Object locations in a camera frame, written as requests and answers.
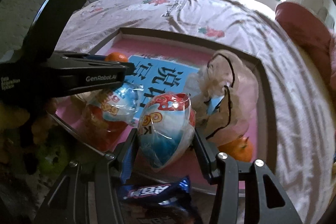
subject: clear plastic bag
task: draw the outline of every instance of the clear plastic bag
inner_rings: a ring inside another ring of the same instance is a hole
[[[237,55],[217,51],[207,66],[189,75],[185,87],[192,94],[196,128],[207,139],[220,146],[246,133],[258,101],[258,81]],[[218,105],[209,111],[216,100]]]
[[[117,90],[101,90],[91,98],[82,118],[82,136],[100,151],[113,145],[138,111],[143,86],[125,82]]]
[[[154,171],[184,154],[193,140],[194,127],[195,112],[188,95],[168,92],[147,103],[139,119],[138,139]]]

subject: screw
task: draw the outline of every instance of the screw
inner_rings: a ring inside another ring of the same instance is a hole
[[[218,158],[220,158],[220,159],[222,159],[222,160],[225,160],[225,159],[227,159],[227,154],[226,153],[223,153],[223,152],[221,152],[221,153],[218,153]]]
[[[264,162],[262,160],[256,160],[255,165],[259,166],[259,167],[262,167],[264,165]]]
[[[72,160],[72,161],[70,161],[70,163],[69,163],[69,166],[70,167],[76,167],[78,165],[78,161],[76,161],[76,160]]]
[[[115,158],[115,155],[113,153],[107,153],[105,155],[105,158],[107,158],[108,160],[113,160]]]

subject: bedsheet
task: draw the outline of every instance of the bedsheet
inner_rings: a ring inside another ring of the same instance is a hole
[[[304,223],[316,223],[332,194],[335,112],[312,61],[276,22],[246,7],[254,4],[250,0],[98,0],[71,17],[56,49],[88,52],[120,27],[142,27],[211,39],[258,57],[276,109],[276,176]]]

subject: candy wrapper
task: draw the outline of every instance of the candy wrapper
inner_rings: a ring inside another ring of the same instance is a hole
[[[143,86],[125,82],[117,90],[102,90],[86,105],[83,120],[86,141],[100,151],[108,150],[132,122]]]
[[[220,146],[248,130],[258,81],[237,55],[220,50],[197,74],[188,76],[184,92],[192,95],[199,132]]]
[[[164,93],[144,107],[138,123],[140,149],[154,171],[183,155],[194,137],[195,112],[189,96]]]
[[[117,192],[124,223],[202,224],[191,205],[190,181],[153,186],[121,186]]]

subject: blue candy bar wrapper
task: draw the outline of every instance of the blue candy bar wrapper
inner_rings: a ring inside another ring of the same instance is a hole
[[[125,224],[203,224],[189,192],[185,177],[166,184],[123,185],[117,195]]]

